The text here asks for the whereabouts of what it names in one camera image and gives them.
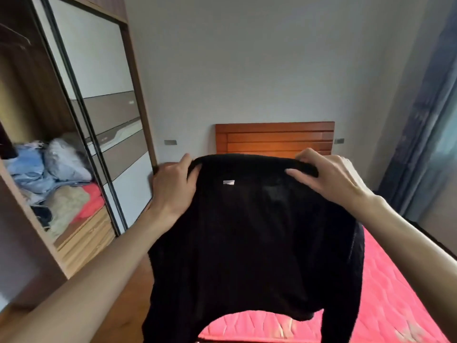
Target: curtain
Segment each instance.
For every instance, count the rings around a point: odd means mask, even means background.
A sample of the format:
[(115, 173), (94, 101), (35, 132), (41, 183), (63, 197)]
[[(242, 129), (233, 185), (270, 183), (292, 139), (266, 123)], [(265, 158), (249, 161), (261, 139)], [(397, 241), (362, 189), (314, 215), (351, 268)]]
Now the curtain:
[(440, 34), (378, 194), (419, 221), (457, 160), (457, 2)]

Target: pile of clothes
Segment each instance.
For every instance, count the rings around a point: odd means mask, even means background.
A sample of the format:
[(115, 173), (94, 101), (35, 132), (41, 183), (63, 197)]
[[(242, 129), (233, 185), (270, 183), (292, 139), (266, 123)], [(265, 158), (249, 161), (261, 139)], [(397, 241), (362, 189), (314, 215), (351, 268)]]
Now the pile of clothes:
[(105, 204), (84, 155), (63, 138), (16, 145), (5, 166), (51, 239)]

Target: hand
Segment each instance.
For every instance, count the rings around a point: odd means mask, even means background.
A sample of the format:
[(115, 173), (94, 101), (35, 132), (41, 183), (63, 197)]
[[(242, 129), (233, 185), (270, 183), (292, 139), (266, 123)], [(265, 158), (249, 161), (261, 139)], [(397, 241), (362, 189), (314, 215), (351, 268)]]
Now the hand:
[(187, 177), (191, 156), (185, 154), (181, 161), (160, 169), (153, 179), (154, 195), (151, 210), (159, 211), (174, 222), (191, 205), (195, 194), (200, 166)]
[(311, 148), (298, 153), (295, 158), (316, 166), (319, 177), (315, 178), (295, 169), (287, 169), (287, 174), (308, 185), (328, 201), (344, 207), (354, 216), (360, 208), (361, 199), (375, 196), (346, 158), (338, 155), (323, 156)]

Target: wooden headboard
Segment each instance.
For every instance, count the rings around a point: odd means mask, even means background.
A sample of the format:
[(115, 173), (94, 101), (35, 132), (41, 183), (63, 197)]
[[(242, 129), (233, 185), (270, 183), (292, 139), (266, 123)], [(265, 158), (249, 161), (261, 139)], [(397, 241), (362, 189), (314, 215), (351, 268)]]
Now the wooden headboard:
[(216, 124), (216, 150), (293, 158), (312, 148), (330, 155), (334, 129), (334, 121)]

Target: red mattress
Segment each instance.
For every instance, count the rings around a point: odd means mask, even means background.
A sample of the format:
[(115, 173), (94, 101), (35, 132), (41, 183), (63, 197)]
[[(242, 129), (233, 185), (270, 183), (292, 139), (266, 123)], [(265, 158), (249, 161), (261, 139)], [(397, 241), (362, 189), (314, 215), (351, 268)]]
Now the red mattress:
[[(320, 342), (322, 311), (307, 322), (264, 311), (228, 314), (200, 338), (244, 342)], [(365, 230), (362, 300), (352, 343), (449, 342), (391, 259)]]

